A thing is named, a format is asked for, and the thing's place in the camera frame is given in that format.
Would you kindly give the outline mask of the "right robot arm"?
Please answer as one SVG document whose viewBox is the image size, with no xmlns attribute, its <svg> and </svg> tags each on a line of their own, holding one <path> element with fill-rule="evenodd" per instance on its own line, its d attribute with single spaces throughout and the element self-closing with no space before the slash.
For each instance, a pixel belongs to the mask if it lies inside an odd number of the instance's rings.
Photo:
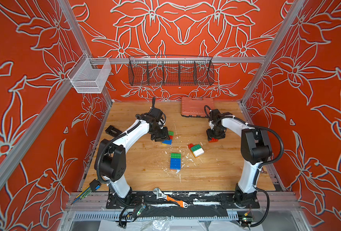
<svg viewBox="0 0 341 231">
<path fill-rule="evenodd" d="M 206 131 L 209 141 L 224 139 L 227 130 L 231 130 L 241 138 L 240 148 L 244 166 L 240 180 L 235 187 L 234 204 L 238 208 L 245 208 L 257 199 L 257 192 L 264 193 L 267 206 L 261 220 L 253 223 L 241 218 L 238 221 L 239 226 L 244 228 L 257 227 L 265 221 L 270 208 L 269 195 L 265 190 L 257 187 L 257 182 L 263 167 L 277 162 L 283 156 L 283 140 L 274 130 L 249 124 L 229 112 L 221 113 L 218 109 L 211 109 L 208 105 L 204 106 L 204 112 L 209 120 L 210 128 Z M 274 135 L 280 145 L 279 154 L 274 159 L 270 159 L 273 150 L 268 133 Z"/>
</svg>

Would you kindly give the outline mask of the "white lego brick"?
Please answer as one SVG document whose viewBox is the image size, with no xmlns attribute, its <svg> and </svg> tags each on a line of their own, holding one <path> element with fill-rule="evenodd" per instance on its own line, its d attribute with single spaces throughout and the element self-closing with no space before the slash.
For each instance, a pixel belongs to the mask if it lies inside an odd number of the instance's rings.
<svg viewBox="0 0 341 231">
<path fill-rule="evenodd" d="M 199 149 L 194 149 L 192 151 L 193 155 L 195 156 L 195 158 L 199 157 L 200 155 L 204 154 L 204 150 L 202 148 Z"/>
</svg>

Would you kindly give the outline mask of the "blue lego brick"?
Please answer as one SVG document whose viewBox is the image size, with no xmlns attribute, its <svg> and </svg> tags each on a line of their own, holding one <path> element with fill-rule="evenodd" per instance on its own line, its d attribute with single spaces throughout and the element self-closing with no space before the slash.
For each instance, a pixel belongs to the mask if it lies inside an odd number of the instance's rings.
<svg viewBox="0 0 341 231">
<path fill-rule="evenodd" d="M 172 169 L 172 170 L 180 170 L 181 169 L 181 163 L 171 162 L 170 163 L 170 169 Z"/>
<path fill-rule="evenodd" d="M 170 163 L 172 165 L 176 165 L 176 164 L 180 164 L 181 163 L 181 159 L 180 158 L 171 158 L 170 160 L 171 160 Z"/>
<path fill-rule="evenodd" d="M 164 140 L 162 142 L 162 144 L 165 144 L 165 145 L 172 145 L 172 140 Z"/>
</svg>

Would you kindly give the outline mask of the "blue lego brick front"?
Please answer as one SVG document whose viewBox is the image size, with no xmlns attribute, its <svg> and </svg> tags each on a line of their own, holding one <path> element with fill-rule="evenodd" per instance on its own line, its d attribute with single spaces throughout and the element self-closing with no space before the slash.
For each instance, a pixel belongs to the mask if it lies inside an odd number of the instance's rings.
<svg viewBox="0 0 341 231">
<path fill-rule="evenodd" d="M 170 169 L 172 169 L 172 170 L 180 170 L 181 169 L 181 163 L 171 162 L 170 163 Z"/>
</svg>

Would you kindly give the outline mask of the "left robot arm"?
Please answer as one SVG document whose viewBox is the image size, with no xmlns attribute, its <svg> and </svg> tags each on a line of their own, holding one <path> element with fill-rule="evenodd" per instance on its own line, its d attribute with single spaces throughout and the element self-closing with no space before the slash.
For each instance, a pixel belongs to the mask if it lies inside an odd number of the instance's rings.
<svg viewBox="0 0 341 231">
<path fill-rule="evenodd" d="M 170 139 L 165 126 L 166 115 L 155 107 L 156 97 L 147 113 L 137 114 L 135 122 L 124 132 L 111 140 L 104 139 L 99 144 L 94 169 L 101 184 L 106 184 L 116 198 L 125 206 L 131 206 L 132 189 L 127 183 L 126 152 L 144 135 L 152 141 L 163 142 Z"/>
</svg>

